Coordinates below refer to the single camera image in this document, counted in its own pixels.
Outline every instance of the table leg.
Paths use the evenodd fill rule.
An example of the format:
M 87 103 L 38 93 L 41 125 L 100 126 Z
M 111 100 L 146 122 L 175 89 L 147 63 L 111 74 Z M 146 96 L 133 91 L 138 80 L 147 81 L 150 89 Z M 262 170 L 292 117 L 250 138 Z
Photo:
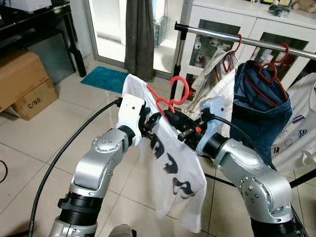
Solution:
M 77 49 L 78 37 L 76 34 L 76 30 L 75 30 L 74 22 L 73 22 L 73 17 L 71 15 L 71 13 L 64 15 L 64 21 L 65 21 L 68 37 L 70 40 L 69 51 L 75 57 L 75 61 L 77 64 L 77 68 L 78 68 L 78 72 L 79 72 L 80 77 L 84 77 L 85 75 L 87 75 L 87 72 L 85 71 L 85 66 L 83 63 L 83 58 L 82 58 L 81 52 L 79 49 Z

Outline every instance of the glass door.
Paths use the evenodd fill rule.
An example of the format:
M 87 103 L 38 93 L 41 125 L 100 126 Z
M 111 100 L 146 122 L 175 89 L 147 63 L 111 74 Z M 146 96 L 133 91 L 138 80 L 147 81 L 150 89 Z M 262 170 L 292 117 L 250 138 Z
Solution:
M 124 67 L 126 45 L 127 0 L 89 0 L 88 11 L 93 26 L 95 57 L 99 61 Z M 153 0 L 154 69 L 156 74 L 169 77 L 173 71 L 183 0 Z

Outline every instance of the cardboard box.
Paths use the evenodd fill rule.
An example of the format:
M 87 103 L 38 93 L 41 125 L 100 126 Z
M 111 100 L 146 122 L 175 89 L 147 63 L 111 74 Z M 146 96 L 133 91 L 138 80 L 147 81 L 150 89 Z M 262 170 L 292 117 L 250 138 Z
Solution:
M 0 58 L 0 112 L 48 79 L 40 58 L 20 50 Z
M 50 79 L 31 90 L 6 109 L 11 114 L 30 120 L 58 98 L 54 84 Z

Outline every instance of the blue bath mat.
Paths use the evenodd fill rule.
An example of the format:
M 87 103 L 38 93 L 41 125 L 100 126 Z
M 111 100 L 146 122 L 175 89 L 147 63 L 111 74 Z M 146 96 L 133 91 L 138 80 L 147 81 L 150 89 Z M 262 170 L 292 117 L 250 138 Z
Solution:
M 81 83 L 121 94 L 127 75 L 128 73 L 122 73 L 105 67 L 96 67 Z

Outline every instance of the white cabinet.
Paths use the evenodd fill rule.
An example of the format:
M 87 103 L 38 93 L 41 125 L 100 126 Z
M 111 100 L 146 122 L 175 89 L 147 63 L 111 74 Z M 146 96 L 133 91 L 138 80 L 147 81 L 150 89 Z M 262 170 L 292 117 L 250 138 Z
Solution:
M 193 3 L 190 22 L 191 27 L 202 28 L 220 33 L 238 35 L 253 40 L 262 40 L 276 44 L 286 43 L 292 48 L 316 52 L 316 16 L 302 11 L 291 11 L 288 17 L 275 17 L 268 12 L 267 5 L 250 3 L 244 0 L 196 0 Z M 201 73 L 203 67 L 215 52 L 216 47 L 210 37 L 188 33 L 180 76 L 191 84 Z M 225 50 L 235 49 L 238 43 L 219 40 L 225 44 Z M 239 63 L 251 58 L 257 62 L 267 53 L 264 48 L 242 44 L 236 55 Z M 280 52 L 269 52 L 270 58 L 276 60 Z M 309 59 L 289 55 L 287 60 L 278 65 L 278 77 L 285 89 L 288 89 Z M 183 85 L 177 85 L 175 98 L 180 99 Z
M 305 50 L 309 52 L 316 52 L 316 30 L 290 25 L 282 22 L 275 22 L 266 19 L 257 19 L 250 38 L 254 40 L 262 40 L 271 43 L 286 43 L 289 47 Z M 247 45 L 244 47 L 240 62 L 245 62 L 251 58 L 255 50 L 254 46 Z M 258 61 L 262 55 L 264 48 L 256 50 L 257 56 L 254 57 L 255 61 Z M 273 60 L 280 54 L 278 51 L 272 51 Z M 288 89 L 294 82 L 299 73 L 308 63 L 308 58 L 297 57 L 289 55 L 286 61 L 277 66 L 277 75 L 281 80 L 283 87 Z
M 216 9 L 210 9 L 205 7 L 193 6 L 191 12 L 191 18 L 189 25 L 192 27 L 202 28 L 211 31 L 217 31 L 225 34 L 238 35 L 241 34 L 244 37 L 249 37 L 251 29 L 256 21 L 255 17 L 245 16 L 231 12 L 223 12 Z M 194 49 L 196 38 L 199 37 L 201 47 L 199 49 Z M 227 49 L 231 50 L 236 48 L 238 43 L 218 40 L 220 44 L 227 45 Z M 185 50 L 183 52 L 181 61 L 181 72 L 180 76 L 186 78 L 187 74 L 199 75 L 207 61 L 212 57 L 215 52 L 216 47 L 211 45 L 212 38 L 198 36 L 196 34 L 188 33 L 185 43 Z M 244 45 L 241 45 L 237 56 L 242 52 Z M 196 66 L 196 57 L 198 55 L 203 55 L 205 57 L 205 62 Z M 183 91 L 183 85 L 178 84 L 176 90 L 176 99 L 180 99 Z

